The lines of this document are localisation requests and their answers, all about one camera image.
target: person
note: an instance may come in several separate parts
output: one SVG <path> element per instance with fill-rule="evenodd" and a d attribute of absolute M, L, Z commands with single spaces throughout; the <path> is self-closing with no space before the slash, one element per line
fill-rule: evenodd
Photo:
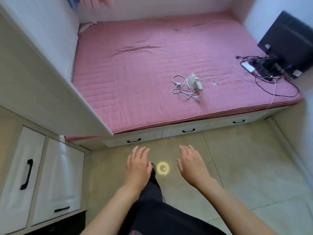
<path fill-rule="evenodd" d="M 179 149 L 181 159 L 177 164 L 182 177 L 212 204 L 233 235 L 277 235 L 219 186 L 210 176 L 198 151 L 191 145 L 179 146 Z M 131 151 L 123 185 L 81 234 L 225 234 L 163 202 L 155 169 L 147 161 L 148 152 L 148 148 L 138 146 Z"/>

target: black cable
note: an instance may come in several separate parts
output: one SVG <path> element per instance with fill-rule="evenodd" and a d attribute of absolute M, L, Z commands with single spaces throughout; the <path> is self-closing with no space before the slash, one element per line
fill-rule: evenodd
<path fill-rule="evenodd" d="M 260 56 L 247 56 L 247 57 L 241 57 L 241 56 L 236 56 L 236 59 L 242 59 L 242 61 L 240 62 L 240 65 L 241 63 L 243 62 L 246 62 L 246 61 L 250 61 L 250 60 L 265 60 L 265 59 L 274 59 L 274 58 L 268 58 L 267 57 L 267 54 L 265 55 L 265 57 L 260 57 Z M 263 81 L 263 82 L 266 82 L 266 83 L 269 83 L 269 84 L 275 84 L 278 82 L 278 80 L 280 80 L 282 78 L 282 75 L 279 75 L 279 77 L 276 80 L 276 82 L 269 82 L 269 81 L 266 81 L 264 79 L 262 79 L 262 76 L 259 76 L 259 73 L 260 73 L 261 69 L 258 71 L 257 74 L 254 74 L 254 73 L 250 73 L 251 75 L 253 75 L 255 77 L 255 83 L 256 85 L 258 85 L 258 87 L 260 87 L 263 91 L 265 91 L 266 93 L 270 94 L 270 95 L 274 95 L 273 93 L 270 93 L 268 92 L 267 90 L 265 90 L 263 87 L 261 87 L 257 81 L 257 79 Z M 286 77 L 284 77 L 285 81 L 287 81 L 288 83 L 290 83 L 292 86 L 294 86 L 296 89 L 297 89 L 297 94 L 295 94 L 294 96 L 289 96 L 289 95 L 278 95 L 278 94 L 275 94 L 275 96 L 283 96 L 283 97 L 290 97 L 290 98 L 293 98 L 293 97 L 296 97 L 299 93 L 300 93 L 300 90 L 299 88 L 293 84 L 292 82 L 290 82 Z"/>

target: monitor stand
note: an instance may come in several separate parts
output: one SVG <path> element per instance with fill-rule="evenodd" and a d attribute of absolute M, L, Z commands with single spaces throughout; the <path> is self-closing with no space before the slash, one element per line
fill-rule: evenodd
<path fill-rule="evenodd" d="M 252 65 L 256 71 L 259 73 L 264 80 L 272 81 L 273 77 L 279 76 L 280 71 L 275 66 L 277 59 L 266 59 L 266 60 L 254 60 L 250 61 L 249 64 Z"/>

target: forearm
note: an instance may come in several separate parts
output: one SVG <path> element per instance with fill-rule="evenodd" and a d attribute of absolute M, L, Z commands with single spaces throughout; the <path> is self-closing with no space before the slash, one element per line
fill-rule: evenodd
<path fill-rule="evenodd" d="M 233 235 L 277 235 L 245 205 L 221 188 L 216 180 L 200 186 L 199 191 L 216 209 Z"/>
<path fill-rule="evenodd" d="M 129 209 L 138 198 L 136 192 L 121 187 L 81 235 L 117 234 Z"/>

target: person's left hand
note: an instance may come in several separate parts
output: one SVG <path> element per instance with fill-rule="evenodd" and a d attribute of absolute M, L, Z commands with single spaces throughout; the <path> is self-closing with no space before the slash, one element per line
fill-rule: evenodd
<path fill-rule="evenodd" d="M 138 196 L 147 185 L 152 171 L 151 162 L 147 162 L 149 150 L 136 146 L 127 159 L 124 186 Z"/>

